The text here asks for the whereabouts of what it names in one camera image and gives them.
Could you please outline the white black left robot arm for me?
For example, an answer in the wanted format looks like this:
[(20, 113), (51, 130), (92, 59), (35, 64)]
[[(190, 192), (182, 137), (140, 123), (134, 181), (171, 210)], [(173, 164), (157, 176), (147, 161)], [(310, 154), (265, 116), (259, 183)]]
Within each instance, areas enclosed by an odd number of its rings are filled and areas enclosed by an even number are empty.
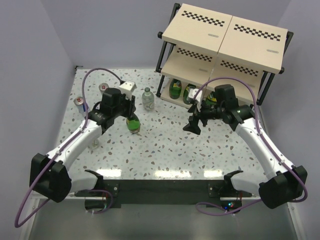
[(89, 112), (81, 125), (65, 141), (46, 154), (36, 154), (31, 160), (29, 187), (31, 190), (59, 203), (70, 193), (87, 191), (99, 196), (104, 190), (103, 177), (92, 170), (71, 176), (69, 170), (76, 158), (102, 136), (118, 117), (132, 117), (136, 85), (126, 81), (119, 87), (107, 88), (99, 109)]

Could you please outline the green Perrier bottle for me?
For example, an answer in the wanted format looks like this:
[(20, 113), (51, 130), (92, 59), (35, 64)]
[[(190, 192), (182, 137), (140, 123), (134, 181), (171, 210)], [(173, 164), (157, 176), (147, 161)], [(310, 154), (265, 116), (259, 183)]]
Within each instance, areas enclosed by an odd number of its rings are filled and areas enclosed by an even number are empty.
[(141, 127), (139, 118), (136, 115), (128, 117), (126, 119), (126, 126), (132, 134), (138, 133)]
[(214, 106), (217, 104), (216, 93), (214, 91), (211, 91), (210, 94), (207, 95), (205, 103), (208, 106)]
[(191, 84), (189, 83), (185, 89), (184, 89), (184, 92), (183, 92), (183, 102), (186, 104), (186, 105), (190, 105), (191, 102), (190, 102), (190, 98), (189, 98), (189, 93), (191, 90), (195, 89), (196, 88), (196, 85), (194, 84)]

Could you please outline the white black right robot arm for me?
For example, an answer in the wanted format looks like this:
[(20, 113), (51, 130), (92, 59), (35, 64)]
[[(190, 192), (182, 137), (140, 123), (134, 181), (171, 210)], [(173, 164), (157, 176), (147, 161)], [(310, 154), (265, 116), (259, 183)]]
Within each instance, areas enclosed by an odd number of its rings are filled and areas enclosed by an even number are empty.
[(189, 91), (191, 116), (183, 130), (199, 135), (199, 122), (206, 126), (209, 120), (222, 120), (248, 145), (265, 174), (265, 181), (257, 181), (241, 170), (231, 172), (224, 176), (223, 192), (230, 197), (239, 191), (254, 194), (270, 209), (303, 202), (308, 196), (307, 170), (281, 153), (260, 126), (257, 114), (248, 105), (239, 105), (232, 85), (219, 85), (214, 91), (215, 105), (206, 105), (201, 88)]

